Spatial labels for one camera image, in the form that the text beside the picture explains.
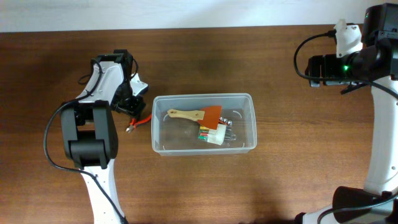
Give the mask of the red handled pliers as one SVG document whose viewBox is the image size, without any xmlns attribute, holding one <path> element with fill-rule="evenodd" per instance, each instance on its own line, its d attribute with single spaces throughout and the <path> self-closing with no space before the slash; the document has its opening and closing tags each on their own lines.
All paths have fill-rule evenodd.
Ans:
<svg viewBox="0 0 398 224">
<path fill-rule="evenodd" d="M 131 133 L 137 127 L 148 123 L 151 119 L 152 119 L 152 115 L 151 114 L 149 116 L 145 117 L 144 119 L 132 118 L 130 123 L 129 123 L 129 125 L 126 128 L 126 132 L 127 133 Z"/>
</svg>

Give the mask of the clear plastic container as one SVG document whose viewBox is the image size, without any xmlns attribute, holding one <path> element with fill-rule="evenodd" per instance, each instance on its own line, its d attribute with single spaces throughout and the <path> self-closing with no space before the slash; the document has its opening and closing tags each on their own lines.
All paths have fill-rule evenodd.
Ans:
<svg viewBox="0 0 398 224">
<path fill-rule="evenodd" d="M 152 148 L 161 156 L 247 153 L 257 146 L 248 93 L 167 95 L 154 99 Z"/>
</svg>

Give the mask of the orange scraper wooden handle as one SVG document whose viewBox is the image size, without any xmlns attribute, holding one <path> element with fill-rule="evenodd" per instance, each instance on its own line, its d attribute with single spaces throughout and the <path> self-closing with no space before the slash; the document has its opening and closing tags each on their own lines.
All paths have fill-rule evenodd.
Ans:
<svg viewBox="0 0 398 224">
<path fill-rule="evenodd" d="M 195 121 L 198 124 L 209 128 L 217 129 L 219 118 L 221 116 L 222 106 L 208 106 L 200 110 L 182 111 L 176 109 L 169 109 L 167 114 L 171 118 L 183 118 Z"/>
</svg>

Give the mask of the orange socket bit rail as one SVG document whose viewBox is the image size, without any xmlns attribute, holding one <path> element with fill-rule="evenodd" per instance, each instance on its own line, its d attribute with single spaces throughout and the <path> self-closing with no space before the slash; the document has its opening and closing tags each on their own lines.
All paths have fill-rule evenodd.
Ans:
<svg viewBox="0 0 398 224">
<path fill-rule="evenodd" d="M 231 120 L 228 120 L 228 119 L 223 118 L 223 117 L 219 118 L 219 123 L 227 125 L 227 126 L 232 126 L 233 125 L 233 122 Z"/>
</svg>

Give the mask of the clear case coloured bits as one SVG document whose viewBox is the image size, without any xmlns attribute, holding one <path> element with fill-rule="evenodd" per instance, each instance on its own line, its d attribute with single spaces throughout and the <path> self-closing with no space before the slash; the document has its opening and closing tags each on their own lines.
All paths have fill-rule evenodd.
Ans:
<svg viewBox="0 0 398 224">
<path fill-rule="evenodd" d="M 198 139 L 200 141 L 221 146 L 228 144 L 230 141 L 237 140 L 237 135 L 233 133 L 231 126 L 219 124 L 217 129 L 209 129 L 204 126 L 200 126 Z"/>
</svg>

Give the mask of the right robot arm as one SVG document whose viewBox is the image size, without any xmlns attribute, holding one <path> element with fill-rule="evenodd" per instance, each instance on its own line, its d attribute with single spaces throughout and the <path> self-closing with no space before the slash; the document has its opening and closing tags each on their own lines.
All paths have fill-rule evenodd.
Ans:
<svg viewBox="0 0 398 224">
<path fill-rule="evenodd" d="M 397 5 L 371 6 L 362 27 L 342 19 L 324 36 L 334 38 L 336 53 L 313 56 L 296 73 L 312 87 L 346 85 L 341 94 L 371 87 L 371 160 L 362 189 L 340 186 L 331 205 L 294 222 L 397 223 Z"/>
</svg>

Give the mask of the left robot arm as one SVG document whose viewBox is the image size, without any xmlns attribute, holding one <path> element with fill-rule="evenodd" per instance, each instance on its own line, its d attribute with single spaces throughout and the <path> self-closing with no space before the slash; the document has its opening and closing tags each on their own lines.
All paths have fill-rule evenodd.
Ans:
<svg viewBox="0 0 398 224">
<path fill-rule="evenodd" d="M 126 223 L 114 180 L 119 141 L 112 113 L 140 118 L 148 85 L 126 49 L 95 57 L 89 78 L 76 102 L 60 112 L 65 155 L 85 181 L 94 222 Z"/>
</svg>

